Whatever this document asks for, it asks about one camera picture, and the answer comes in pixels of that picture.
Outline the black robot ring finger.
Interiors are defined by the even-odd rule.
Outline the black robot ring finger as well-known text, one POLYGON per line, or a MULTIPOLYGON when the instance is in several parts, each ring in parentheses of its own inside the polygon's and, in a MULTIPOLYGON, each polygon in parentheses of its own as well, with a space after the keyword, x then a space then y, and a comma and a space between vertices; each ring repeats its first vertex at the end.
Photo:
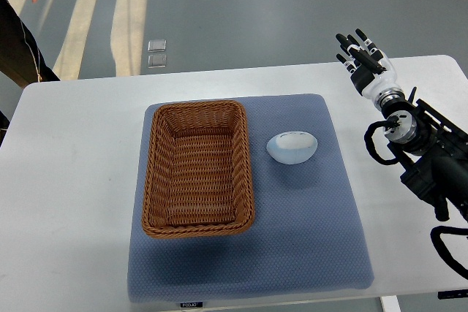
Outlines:
POLYGON ((354 38, 355 38, 355 51, 364 51, 366 53, 369 53, 363 41, 359 38, 359 36, 354 37, 354 38))

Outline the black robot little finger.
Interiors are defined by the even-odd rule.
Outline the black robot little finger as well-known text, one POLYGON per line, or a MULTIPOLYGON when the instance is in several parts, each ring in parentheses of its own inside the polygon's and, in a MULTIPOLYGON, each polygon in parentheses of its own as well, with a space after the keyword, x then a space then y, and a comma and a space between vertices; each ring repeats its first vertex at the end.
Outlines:
POLYGON ((367 37, 367 35, 361 31, 359 28, 355 30, 355 33, 359 36, 359 38, 363 41, 366 49, 368 50, 370 56, 374 60, 381 60, 383 58, 383 54, 380 49, 375 45, 375 43, 367 37))

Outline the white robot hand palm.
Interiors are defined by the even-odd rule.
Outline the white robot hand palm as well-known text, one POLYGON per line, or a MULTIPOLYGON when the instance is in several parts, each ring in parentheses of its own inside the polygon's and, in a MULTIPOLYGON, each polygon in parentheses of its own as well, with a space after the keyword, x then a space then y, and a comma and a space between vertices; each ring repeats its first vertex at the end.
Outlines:
POLYGON ((351 74, 351 81, 358 93, 364 98, 378 102, 389 91, 403 92, 396 83, 396 70, 386 55, 378 61, 385 68, 381 74, 372 73, 364 65, 358 64, 357 59, 353 63, 356 69, 351 74))

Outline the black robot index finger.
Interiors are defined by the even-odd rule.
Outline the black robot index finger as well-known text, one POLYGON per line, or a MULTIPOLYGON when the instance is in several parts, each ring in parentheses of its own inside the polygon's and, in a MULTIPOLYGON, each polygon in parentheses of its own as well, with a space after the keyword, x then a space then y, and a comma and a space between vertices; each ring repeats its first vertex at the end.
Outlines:
POLYGON ((352 59, 346 59, 339 53, 336 54, 336 58, 344 65, 349 73, 354 73, 356 71, 357 67, 352 59))

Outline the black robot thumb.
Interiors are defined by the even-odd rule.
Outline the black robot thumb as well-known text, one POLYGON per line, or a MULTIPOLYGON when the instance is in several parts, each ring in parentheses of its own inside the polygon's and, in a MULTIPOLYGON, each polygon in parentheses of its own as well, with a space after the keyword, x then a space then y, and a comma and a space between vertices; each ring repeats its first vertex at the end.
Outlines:
POLYGON ((365 50, 352 48, 352 57, 373 74, 382 74, 386 68, 373 59, 365 50))

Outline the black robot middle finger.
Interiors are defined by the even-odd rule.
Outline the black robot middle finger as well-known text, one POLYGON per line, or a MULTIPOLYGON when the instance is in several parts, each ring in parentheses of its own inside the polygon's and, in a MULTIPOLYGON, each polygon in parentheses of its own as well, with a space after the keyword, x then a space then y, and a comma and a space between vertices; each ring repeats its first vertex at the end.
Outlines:
POLYGON ((340 48, 350 57, 355 58, 355 38, 352 35, 336 34, 340 48))

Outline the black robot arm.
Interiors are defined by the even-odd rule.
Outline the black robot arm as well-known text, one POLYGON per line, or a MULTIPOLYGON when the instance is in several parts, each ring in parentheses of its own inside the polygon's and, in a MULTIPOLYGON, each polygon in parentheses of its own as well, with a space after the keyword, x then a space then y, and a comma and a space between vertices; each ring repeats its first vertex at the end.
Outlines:
POLYGON ((337 34, 345 66, 356 91, 372 102, 383 119, 364 134, 366 150, 379 164, 400 164, 401 182, 434 208, 438 221, 453 205, 467 217, 467 133, 397 84, 389 58, 360 29, 337 34))

